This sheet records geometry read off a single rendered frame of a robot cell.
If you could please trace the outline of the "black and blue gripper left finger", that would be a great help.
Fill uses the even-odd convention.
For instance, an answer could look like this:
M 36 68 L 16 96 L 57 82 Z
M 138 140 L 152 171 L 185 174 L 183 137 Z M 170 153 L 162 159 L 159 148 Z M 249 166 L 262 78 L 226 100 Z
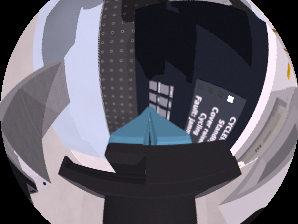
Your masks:
M 141 115 L 125 124 L 109 137 L 109 143 L 134 143 L 149 145 L 150 134 L 150 107 L 147 107 Z

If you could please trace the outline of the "white real-time pcr cycler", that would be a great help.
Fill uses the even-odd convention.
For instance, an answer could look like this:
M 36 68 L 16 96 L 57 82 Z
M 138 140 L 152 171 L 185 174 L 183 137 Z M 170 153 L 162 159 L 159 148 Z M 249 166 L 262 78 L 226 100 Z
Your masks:
M 286 107 L 277 137 L 218 208 L 227 224 L 240 224 L 268 205 L 296 149 L 298 86 L 266 22 L 199 0 L 135 9 L 135 75 L 138 116 L 152 106 L 192 143 L 225 139 L 239 168 L 278 105 Z

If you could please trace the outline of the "white well pcr plate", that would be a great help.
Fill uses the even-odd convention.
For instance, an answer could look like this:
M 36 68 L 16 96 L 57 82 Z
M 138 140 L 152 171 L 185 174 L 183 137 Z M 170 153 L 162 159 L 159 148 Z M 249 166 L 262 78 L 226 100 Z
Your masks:
M 272 117 L 264 133 L 259 138 L 257 143 L 253 146 L 253 148 L 247 153 L 247 156 L 242 160 L 242 162 L 244 162 L 244 165 L 257 159 L 267 150 L 267 148 L 271 145 L 280 129 L 282 128 L 287 115 L 287 109 L 283 106 L 278 105 L 277 111 L 274 117 Z

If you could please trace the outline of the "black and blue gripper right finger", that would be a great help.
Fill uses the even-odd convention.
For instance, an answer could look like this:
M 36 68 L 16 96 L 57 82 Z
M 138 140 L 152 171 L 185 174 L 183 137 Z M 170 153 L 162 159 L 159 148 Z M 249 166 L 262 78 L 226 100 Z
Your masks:
M 191 137 L 187 132 L 159 115 L 153 107 L 150 107 L 150 121 L 151 145 L 192 143 Z

